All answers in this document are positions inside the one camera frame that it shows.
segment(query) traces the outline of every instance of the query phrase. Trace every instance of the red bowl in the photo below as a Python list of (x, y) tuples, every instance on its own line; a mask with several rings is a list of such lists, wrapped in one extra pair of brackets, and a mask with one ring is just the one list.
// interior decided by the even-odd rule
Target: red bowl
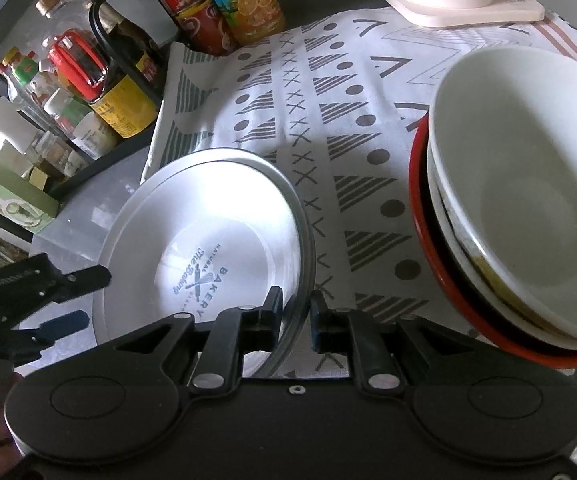
[(460, 314), (502, 350), (552, 368), (577, 368), (577, 351), (548, 345), (504, 319), (459, 270), (440, 230), (426, 172), (429, 117), (418, 127), (409, 163), (409, 194), (422, 250), (444, 294)]

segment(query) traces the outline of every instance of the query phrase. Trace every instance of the gray countertop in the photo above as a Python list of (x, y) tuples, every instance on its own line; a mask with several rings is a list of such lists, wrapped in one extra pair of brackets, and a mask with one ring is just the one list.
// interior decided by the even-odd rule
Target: gray countertop
[[(69, 198), (57, 218), (33, 237), (32, 253), (48, 254), (54, 266), (65, 273), (94, 266), (122, 206), (139, 187), (147, 156), (147, 148), (140, 150), (86, 182)], [(75, 310), (91, 316), (92, 296), (62, 304), (51, 303), (24, 320), (20, 327), (34, 328)], [(95, 336), (90, 325), (85, 331), (58, 341), (30, 366), (41, 368), (94, 346)]]
[[(280, 0), (288, 27), (294, 28), (349, 9), (384, 7), (384, 0)], [(40, 234), (35, 235), (32, 253), (47, 253), (62, 272), (73, 272), (95, 265), (102, 244), (122, 206), (139, 187), (148, 149), (118, 162), (93, 177), (73, 193), (59, 216)], [(63, 304), (52, 303), (29, 317), (21, 328), (34, 328), (57, 316), (83, 310), (91, 316), (92, 296)], [(95, 346), (92, 325), (86, 331), (57, 342), (31, 367), (41, 368)]]

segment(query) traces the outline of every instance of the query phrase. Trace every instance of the green box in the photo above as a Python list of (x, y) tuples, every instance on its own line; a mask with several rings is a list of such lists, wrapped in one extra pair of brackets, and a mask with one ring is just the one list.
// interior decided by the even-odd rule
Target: green box
[(0, 163), (0, 215), (31, 233), (39, 233), (57, 216), (54, 198)]

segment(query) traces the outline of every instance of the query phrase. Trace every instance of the dish towel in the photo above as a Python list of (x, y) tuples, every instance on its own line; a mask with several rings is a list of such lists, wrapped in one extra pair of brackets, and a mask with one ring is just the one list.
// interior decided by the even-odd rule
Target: dish towel
[[(226, 58), (175, 43), (143, 179), (196, 150), (255, 152), (303, 200), (316, 288), (331, 308), (380, 322), (415, 314), (481, 338), (426, 263), (409, 212), (408, 162), (446, 71), (472, 50), (513, 44), (577, 60), (577, 30), (552, 13), (534, 24), (434, 30), (391, 7), (349, 10)], [(278, 376), (344, 376), (346, 365), (315, 354), (306, 326)]]

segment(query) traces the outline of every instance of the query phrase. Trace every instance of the silver screw head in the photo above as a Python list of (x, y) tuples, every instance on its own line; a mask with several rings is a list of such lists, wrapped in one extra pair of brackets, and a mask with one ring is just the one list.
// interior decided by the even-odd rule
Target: silver screw head
[(307, 389), (299, 384), (294, 384), (294, 386), (288, 388), (288, 392), (291, 395), (304, 395), (307, 392)]
[(391, 374), (377, 374), (369, 379), (369, 386), (376, 390), (395, 390), (399, 385), (399, 378)]
[(193, 385), (200, 390), (217, 390), (224, 384), (224, 378), (219, 374), (200, 374), (193, 378)]

